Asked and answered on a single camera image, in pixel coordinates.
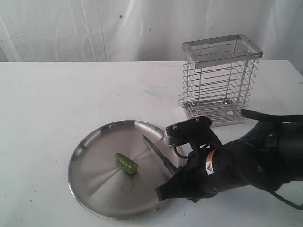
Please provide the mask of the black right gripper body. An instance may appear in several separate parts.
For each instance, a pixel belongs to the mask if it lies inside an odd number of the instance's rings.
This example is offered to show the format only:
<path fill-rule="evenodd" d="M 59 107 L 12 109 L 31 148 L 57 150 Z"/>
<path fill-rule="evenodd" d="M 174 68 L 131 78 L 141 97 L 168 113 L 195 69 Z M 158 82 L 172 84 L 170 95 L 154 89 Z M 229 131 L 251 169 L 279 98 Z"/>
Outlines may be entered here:
<path fill-rule="evenodd" d="M 199 200 L 239 187 L 239 176 L 234 170 L 231 154 L 223 148 L 219 138 L 197 137 L 199 150 L 193 151 L 186 165 L 178 172 L 177 198 Z"/>

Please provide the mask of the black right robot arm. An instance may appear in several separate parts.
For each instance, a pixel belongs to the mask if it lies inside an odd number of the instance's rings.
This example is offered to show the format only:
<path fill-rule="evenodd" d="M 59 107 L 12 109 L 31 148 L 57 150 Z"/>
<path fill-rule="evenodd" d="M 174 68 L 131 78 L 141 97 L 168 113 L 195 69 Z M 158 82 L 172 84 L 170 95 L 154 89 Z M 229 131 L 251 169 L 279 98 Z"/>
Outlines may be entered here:
<path fill-rule="evenodd" d="M 174 148 L 189 144 L 186 163 L 155 189 L 159 200 L 186 198 L 197 202 L 247 185 L 277 195 L 291 181 L 303 179 L 303 117 L 241 110 L 257 124 L 244 136 L 222 144 L 205 116 L 166 127 Z"/>

